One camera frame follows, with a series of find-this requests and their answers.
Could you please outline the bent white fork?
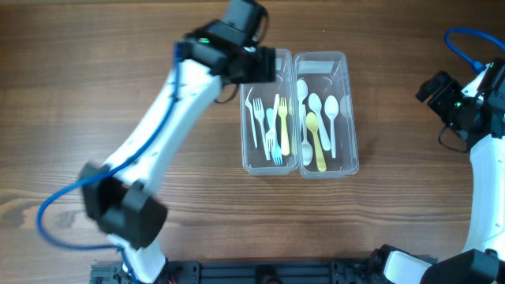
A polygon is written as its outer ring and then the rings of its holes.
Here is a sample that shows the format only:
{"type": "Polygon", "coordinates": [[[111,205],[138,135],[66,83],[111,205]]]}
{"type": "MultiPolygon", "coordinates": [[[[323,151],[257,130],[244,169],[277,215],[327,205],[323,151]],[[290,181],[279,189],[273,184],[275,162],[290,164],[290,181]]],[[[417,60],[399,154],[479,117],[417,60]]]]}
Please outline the bent white fork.
{"type": "Polygon", "coordinates": [[[250,125],[251,125],[251,130],[252,130],[253,142],[254,142],[255,148],[257,148],[256,126],[255,126],[254,117],[253,117],[253,105],[249,99],[251,93],[252,93],[252,89],[249,90],[248,95],[245,98],[245,106],[249,110],[250,125]]]}

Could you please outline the tall white fork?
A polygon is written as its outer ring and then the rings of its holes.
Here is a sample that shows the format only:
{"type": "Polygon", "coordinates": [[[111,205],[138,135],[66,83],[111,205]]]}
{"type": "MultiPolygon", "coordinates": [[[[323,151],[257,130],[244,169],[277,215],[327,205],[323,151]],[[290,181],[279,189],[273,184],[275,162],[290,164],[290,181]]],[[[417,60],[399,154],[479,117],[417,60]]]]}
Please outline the tall white fork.
{"type": "Polygon", "coordinates": [[[263,107],[263,103],[262,103],[261,98],[256,98],[253,100],[253,112],[254,112],[255,119],[260,124],[261,140],[262,140],[262,143],[264,146],[264,154],[265,154],[266,160],[270,161],[271,156],[269,153],[268,144],[266,142],[265,129],[264,129],[265,112],[264,112],[264,107],[263,107]]]}

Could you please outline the yellow fork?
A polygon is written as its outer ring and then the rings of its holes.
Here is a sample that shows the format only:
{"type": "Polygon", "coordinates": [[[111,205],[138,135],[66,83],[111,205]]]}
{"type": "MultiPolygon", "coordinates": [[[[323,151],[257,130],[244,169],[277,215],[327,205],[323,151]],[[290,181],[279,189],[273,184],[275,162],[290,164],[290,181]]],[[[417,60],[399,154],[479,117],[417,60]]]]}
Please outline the yellow fork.
{"type": "Polygon", "coordinates": [[[286,97],[281,97],[279,100],[278,115],[281,119],[281,151],[283,155],[288,156],[290,154],[290,145],[286,121],[288,115],[286,97]]]}

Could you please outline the white spoon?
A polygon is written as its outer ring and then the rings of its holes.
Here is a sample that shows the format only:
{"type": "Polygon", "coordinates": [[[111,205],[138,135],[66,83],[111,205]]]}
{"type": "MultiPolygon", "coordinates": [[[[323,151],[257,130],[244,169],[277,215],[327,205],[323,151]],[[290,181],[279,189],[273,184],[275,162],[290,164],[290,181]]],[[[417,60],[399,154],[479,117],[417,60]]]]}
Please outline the white spoon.
{"type": "Polygon", "coordinates": [[[320,141],[321,141],[322,147],[325,151],[330,151],[331,150],[331,142],[328,137],[327,130],[324,125],[324,121],[323,121],[322,114],[321,114],[322,103],[321,103],[320,97],[316,93],[311,93],[309,95],[309,107],[316,115],[316,119],[317,119],[318,126],[319,126],[320,141]]]}
{"type": "Polygon", "coordinates": [[[301,131],[303,130],[303,122],[302,122],[302,107],[303,101],[308,95],[308,86],[303,79],[297,80],[297,100],[298,100],[298,116],[299,116],[299,124],[301,127],[301,131]]]}
{"type": "Polygon", "coordinates": [[[331,157],[336,158],[336,137],[335,137],[335,119],[339,114],[339,103],[333,95],[329,95],[324,104],[324,111],[330,121],[330,142],[331,157]]]}
{"type": "Polygon", "coordinates": [[[308,166],[312,162],[312,146],[308,142],[307,127],[306,127],[306,108],[305,105],[301,105],[301,130],[303,134],[303,140],[301,142],[301,153],[302,162],[304,166],[308,166]]]}

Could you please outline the cream white fork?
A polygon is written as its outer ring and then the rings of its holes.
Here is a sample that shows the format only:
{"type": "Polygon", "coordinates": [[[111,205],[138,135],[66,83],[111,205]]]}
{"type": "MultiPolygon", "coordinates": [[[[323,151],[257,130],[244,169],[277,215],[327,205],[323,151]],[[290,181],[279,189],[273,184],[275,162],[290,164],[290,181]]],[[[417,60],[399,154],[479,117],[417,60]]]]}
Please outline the cream white fork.
{"type": "Polygon", "coordinates": [[[266,133],[265,142],[267,143],[267,149],[269,151],[275,150],[275,141],[276,141],[276,111],[279,106],[279,94],[275,95],[274,106],[273,108],[267,109],[267,122],[269,124],[269,130],[266,133]]]}

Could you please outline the yellow-green spoon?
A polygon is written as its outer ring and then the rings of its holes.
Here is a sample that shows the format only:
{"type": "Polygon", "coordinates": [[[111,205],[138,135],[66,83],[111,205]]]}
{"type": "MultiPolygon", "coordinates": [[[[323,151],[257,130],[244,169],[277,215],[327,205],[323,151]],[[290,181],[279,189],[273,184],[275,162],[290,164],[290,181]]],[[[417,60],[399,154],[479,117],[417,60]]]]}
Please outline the yellow-green spoon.
{"type": "Polygon", "coordinates": [[[308,130],[312,133],[314,151],[316,154],[316,166],[319,172],[325,172],[327,170],[327,164],[325,162],[323,148],[320,143],[319,138],[319,125],[317,121],[317,116],[313,112],[308,112],[306,119],[306,125],[308,130]]]}

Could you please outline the light blue fork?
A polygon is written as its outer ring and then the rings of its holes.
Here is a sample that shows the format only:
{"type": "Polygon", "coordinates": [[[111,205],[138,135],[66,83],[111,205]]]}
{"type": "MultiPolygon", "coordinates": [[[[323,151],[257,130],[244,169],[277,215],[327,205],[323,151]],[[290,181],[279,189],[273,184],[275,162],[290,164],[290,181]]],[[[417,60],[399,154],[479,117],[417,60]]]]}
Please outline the light blue fork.
{"type": "MultiPolygon", "coordinates": [[[[267,115],[268,124],[272,125],[273,124],[273,110],[271,108],[268,108],[266,110],[266,115],[267,115]]],[[[276,166],[281,166],[283,164],[282,152],[281,152],[281,148],[279,146],[279,142],[277,140],[275,141],[275,147],[271,150],[271,157],[272,157],[273,162],[276,166]]]]}

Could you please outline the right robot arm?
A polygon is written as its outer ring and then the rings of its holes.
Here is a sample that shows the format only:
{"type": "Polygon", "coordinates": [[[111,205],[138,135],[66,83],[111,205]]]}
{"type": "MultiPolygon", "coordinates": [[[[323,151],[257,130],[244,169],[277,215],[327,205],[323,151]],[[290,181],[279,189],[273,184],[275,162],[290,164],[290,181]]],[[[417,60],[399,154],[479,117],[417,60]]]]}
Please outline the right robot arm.
{"type": "Polygon", "coordinates": [[[473,171],[469,232],[462,252],[429,263],[383,245],[366,275],[392,283],[502,283],[504,281],[504,60],[494,58],[468,85],[438,72],[416,94],[444,127],[466,142],[473,171]]]}

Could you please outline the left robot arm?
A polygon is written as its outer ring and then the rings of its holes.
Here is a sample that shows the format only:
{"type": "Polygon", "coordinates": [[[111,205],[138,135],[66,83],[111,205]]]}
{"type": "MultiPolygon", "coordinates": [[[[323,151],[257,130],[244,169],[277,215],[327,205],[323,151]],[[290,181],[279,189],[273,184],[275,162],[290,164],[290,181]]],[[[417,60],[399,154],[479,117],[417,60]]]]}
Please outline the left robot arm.
{"type": "Polygon", "coordinates": [[[169,282],[158,240],[168,210],[155,194],[174,154],[224,86],[275,80],[275,49],[260,45],[267,25],[261,4],[232,0],[222,18],[187,33],[174,46],[162,90],[127,141],[102,166],[88,163],[81,170],[86,213],[121,253],[123,280],[169,282]]]}

